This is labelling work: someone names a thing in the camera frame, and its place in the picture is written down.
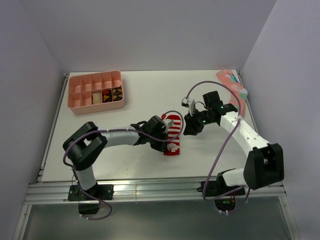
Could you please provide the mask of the red white striped sock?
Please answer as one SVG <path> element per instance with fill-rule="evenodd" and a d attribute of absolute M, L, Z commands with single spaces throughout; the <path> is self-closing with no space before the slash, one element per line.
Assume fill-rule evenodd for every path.
<path fill-rule="evenodd" d="M 172 120 L 173 125 L 168 129 L 168 142 L 167 151 L 163 153 L 164 156 L 174 157 L 179 156 L 181 153 L 180 137 L 174 139 L 174 137 L 182 129 L 182 119 L 176 114 L 163 114 L 161 116 L 163 120 Z"/>

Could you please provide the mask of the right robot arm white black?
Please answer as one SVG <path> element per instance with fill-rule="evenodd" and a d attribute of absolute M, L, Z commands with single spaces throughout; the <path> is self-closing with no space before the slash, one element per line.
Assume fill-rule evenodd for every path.
<path fill-rule="evenodd" d="M 216 189 L 222 195 L 229 194 L 234 186 L 247 186 L 252 190 L 278 183 L 284 180 L 284 153 L 278 144 L 271 144 L 261 137 L 238 114 L 238 109 L 231 103 L 224 104 L 217 91 L 203 96 L 205 110 L 196 109 L 196 102 L 185 97 L 181 101 L 188 108 L 184 116 L 185 136 L 196 136 L 204 126 L 216 123 L 234 138 L 246 155 L 243 168 L 220 172 L 217 176 Z"/>

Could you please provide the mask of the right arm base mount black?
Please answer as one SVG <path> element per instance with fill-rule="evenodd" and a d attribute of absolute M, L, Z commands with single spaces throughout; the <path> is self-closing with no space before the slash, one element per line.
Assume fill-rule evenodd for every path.
<path fill-rule="evenodd" d="M 216 180 L 210 180 L 208 182 L 208 186 L 205 190 L 206 197 L 217 197 L 229 191 L 233 191 L 239 188 L 238 185 L 236 186 L 227 186 L 225 180 L 223 179 L 223 174 L 228 172 L 229 170 L 225 170 L 223 172 L 218 173 Z M 229 198 L 219 198 L 214 200 L 214 204 L 219 211 L 222 212 L 229 212 L 234 211 L 237 206 L 236 196 L 244 196 L 245 189 L 241 188 L 237 191 L 233 191 L 225 196 L 229 196 Z"/>

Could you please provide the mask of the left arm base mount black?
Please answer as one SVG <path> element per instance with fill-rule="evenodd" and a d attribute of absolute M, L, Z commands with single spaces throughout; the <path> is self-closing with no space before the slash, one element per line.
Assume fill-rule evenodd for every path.
<path fill-rule="evenodd" d="M 86 191 L 82 190 L 79 184 L 74 184 L 69 187 L 67 200 L 78 202 L 78 212 L 82 217 L 97 214 L 103 205 L 109 207 L 109 216 L 113 208 L 107 201 L 113 199 L 113 194 L 113 184 L 97 183 Z"/>

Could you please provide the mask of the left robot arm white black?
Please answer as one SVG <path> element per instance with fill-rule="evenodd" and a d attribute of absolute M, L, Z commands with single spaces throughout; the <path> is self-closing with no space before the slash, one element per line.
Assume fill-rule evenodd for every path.
<path fill-rule="evenodd" d="M 72 169 L 80 185 L 79 194 L 86 200 L 96 197 L 93 164 L 103 149 L 149 143 L 152 149 L 167 152 L 168 130 L 173 124 L 172 120 L 156 115 L 125 128 L 99 129 L 92 121 L 85 123 L 62 145 L 65 151 L 62 161 Z"/>

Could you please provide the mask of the tan maroon sock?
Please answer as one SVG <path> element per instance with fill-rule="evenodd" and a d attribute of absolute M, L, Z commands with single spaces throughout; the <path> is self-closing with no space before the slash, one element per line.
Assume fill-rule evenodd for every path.
<path fill-rule="evenodd" d="M 102 103 L 102 94 L 100 92 L 92 94 L 92 103 L 94 105 Z"/>

